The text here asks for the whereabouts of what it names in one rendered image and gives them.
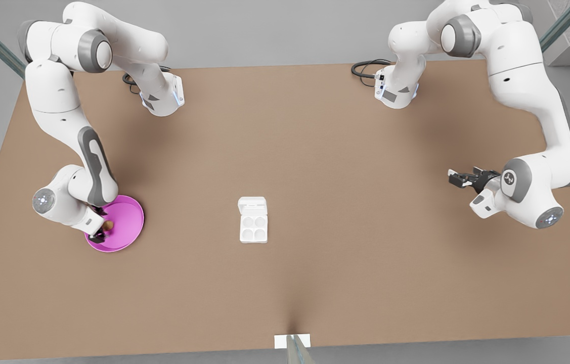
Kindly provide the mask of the pink round plate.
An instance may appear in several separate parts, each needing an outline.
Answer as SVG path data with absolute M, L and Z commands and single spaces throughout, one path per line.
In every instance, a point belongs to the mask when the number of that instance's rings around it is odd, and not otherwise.
M 139 202 L 130 196 L 118 195 L 102 209 L 100 215 L 105 221 L 111 221 L 113 227 L 104 232 L 104 241 L 100 243 L 91 241 L 89 234 L 84 233 L 88 244 L 102 252 L 116 252 L 130 246 L 144 225 L 144 212 Z

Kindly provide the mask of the white egg box base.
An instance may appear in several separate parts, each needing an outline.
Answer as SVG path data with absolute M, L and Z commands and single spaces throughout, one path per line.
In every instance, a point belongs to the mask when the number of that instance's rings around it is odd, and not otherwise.
M 242 215 L 240 219 L 239 241 L 241 243 L 266 244 L 268 236 L 267 215 Z

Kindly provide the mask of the white post foot plate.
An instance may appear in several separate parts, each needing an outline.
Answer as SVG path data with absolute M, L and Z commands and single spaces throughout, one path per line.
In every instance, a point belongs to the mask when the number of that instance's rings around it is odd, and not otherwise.
M 286 334 L 286 335 L 274 336 L 275 349 L 287 348 L 287 337 L 292 337 L 292 339 L 294 339 L 294 336 L 298 336 L 298 338 L 301 340 L 301 343 L 303 344 L 303 346 L 305 346 L 305 348 L 311 347 L 311 336 L 310 336 L 310 334 Z

